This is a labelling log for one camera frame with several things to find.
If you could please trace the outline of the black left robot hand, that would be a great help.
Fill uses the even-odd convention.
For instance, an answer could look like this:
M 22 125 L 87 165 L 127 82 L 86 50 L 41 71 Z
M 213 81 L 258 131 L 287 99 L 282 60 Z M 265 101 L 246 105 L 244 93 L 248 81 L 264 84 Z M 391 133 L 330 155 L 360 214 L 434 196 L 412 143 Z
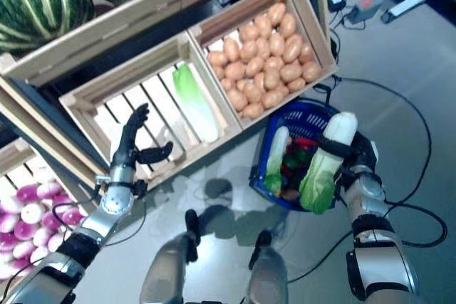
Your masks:
M 144 103 L 133 111 L 128 121 L 124 124 L 117 150 L 111 159 L 111 167 L 131 167 L 136 169 L 136 163 L 154 164 L 167 159 L 174 147 L 173 142 L 164 146 L 148 147 L 139 150 L 135 145 L 138 130 L 148 118 L 148 104 Z

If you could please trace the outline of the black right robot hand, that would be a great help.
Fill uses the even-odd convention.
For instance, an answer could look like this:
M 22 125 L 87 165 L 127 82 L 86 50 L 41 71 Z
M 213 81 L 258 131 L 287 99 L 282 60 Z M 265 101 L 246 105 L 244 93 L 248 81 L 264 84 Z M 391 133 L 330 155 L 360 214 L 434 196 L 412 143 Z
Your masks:
M 375 171 L 378 161 L 378 153 L 373 146 L 373 142 L 357 131 L 350 144 L 337 142 L 335 139 L 329 139 L 320 135 L 318 138 L 318 147 L 331 156 L 341 159 L 337 162 L 336 172 L 341 168 L 350 168 L 354 166 L 367 167 L 370 172 Z

